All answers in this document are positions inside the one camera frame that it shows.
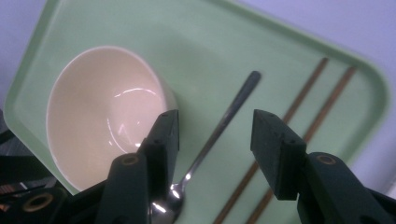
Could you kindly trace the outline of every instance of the wooden chopstick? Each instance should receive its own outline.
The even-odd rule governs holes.
[[[326,118],[327,114],[329,111],[332,109],[332,106],[334,105],[335,101],[338,99],[340,96],[341,92],[349,82],[349,80],[352,78],[353,74],[355,74],[356,68],[355,67],[349,67],[341,79],[338,81],[334,89],[332,90],[332,93],[330,96],[327,98],[325,104],[322,106],[320,111],[318,112],[317,116],[311,123],[311,125],[308,128],[308,131],[304,135],[304,140],[306,143],[308,143],[316,131],[318,130],[318,127],[320,124],[323,122],[323,120]],[[271,191],[271,189],[268,189],[265,194],[262,196],[262,199],[260,202],[257,204],[256,208],[254,211],[251,213],[250,217],[247,220],[247,224],[252,224],[256,223],[257,219],[259,219],[260,215],[262,212],[265,210],[267,207],[268,203],[271,202],[274,194]]]
[[[293,103],[288,109],[288,112],[283,118],[283,121],[285,123],[289,123],[291,118],[294,116],[295,112],[297,109],[300,107],[301,103],[303,102],[305,96],[309,93],[311,88],[314,86],[315,81],[318,79],[320,74],[322,73],[323,69],[326,67],[327,62],[329,61],[328,58],[323,58],[320,60],[319,64],[317,65],[316,69],[314,72],[311,74],[311,77],[305,82],[302,90],[299,92],[297,97],[294,99]],[[259,169],[259,165],[257,162],[253,162],[250,166],[250,168],[247,170],[245,176],[242,178],[241,182],[239,185],[236,187],[236,189],[233,191],[233,194],[231,195],[230,199],[227,201],[227,203],[224,205],[224,207],[221,209],[220,213],[216,217],[214,223],[222,223],[223,220],[227,217],[231,209],[233,208],[234,204],[238,200],[239,196],[242,194],[244,191],[245,187],[248,185],[251,177],[254,176],[256,171]]]

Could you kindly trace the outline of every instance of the metal spoon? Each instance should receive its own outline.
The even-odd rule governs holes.
[[[249,75],[241,90],[233,99],[233,102],[228,107],[218,126],[210,135],[204,147],[201,149],[201,152],[192,163],[190,169],[187,171],[184,177],[178,183],[171,185],[166,199],[155,201],[151,204],[151,223],[167,224],[174,223],[177,220],[178,215],[181,213],[181,209],[183,207],[187,183],[191,179],[198,166],[201,164],[202,160],[205,158],[206,154],[213,147],[213,145],[215,145],[216,141],[233,119],[233,116],[252,93],[261,76],[262,75],[256,71]]]

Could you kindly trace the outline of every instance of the white bowl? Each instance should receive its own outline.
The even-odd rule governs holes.
[[[137,55],[89,49],[66,66],[50,94],[50,153],[65,179],[84,190],[105,180],[111,162],[136,152],[156,118],[176,107],[172,92]]]

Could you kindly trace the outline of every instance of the pair of chopsticks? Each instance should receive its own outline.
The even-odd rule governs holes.
[[[297,97],[294,99],[293,103],[289,107],[286,115],[283,118],[283,121],[285,123],[289,123],[290,120],[293,118],[295,112],[297,109],[300,107],[302,104],[305,96],[309,93],[309,91],[312,89],[314,86],[316,80],[326,67],[329,59],[328,58],[323,58],[319,64],[317,65],[316,69],[312,73],[311,77],[306,81],[304,84],[304,87],[302,90],[299,92]],[[338,83],[335,85],[334,89],[332,90],[331,94],[327,98],[326,102],[323,104],[322,108],[319,110],[318,114],[312,121],[311,125],[309,126],[307,132],[305,133],[303,139],[305,140],[306,143],[308,143],[314,134],[316,133],[318,127],[322,123],[323,120],[325,120],[327,114],[331,110],[332,106],[342,93],[343,89],[349,82],[349,80],[352,78],[353,74],[355,74],[356,68],[355,67],[348,67],[348,69],[345,71],[343,76],[339,79]],[[254,174],[258,171],[259,165],[257,162],[253,162],[250,166],[250,168],[247,170],[245,176],[242,178],[240,181],[239,185],[237,188],[234,190],[233,194],[231,195],[230,199],[228,202],[224,205],[218,216],[216,217],[214,223],[219,224],[222,223],[223,220],[227,217],[231,209],[233,208],[234,204],[238,200],[239,196],[242,194],[244,191],[245,187],[248,185],[250,179],[254,176]],[[257,204],[256,208],[254,211],[250,214],[250,217],[248,218],[246,223],[255,223],[262,212],[265,210],[267,207],[268,203],[271,202],[274,194],[271,191],[271,189],[268,189],[265,191],[264,195],[262,196],[262,199],[260,202]]]

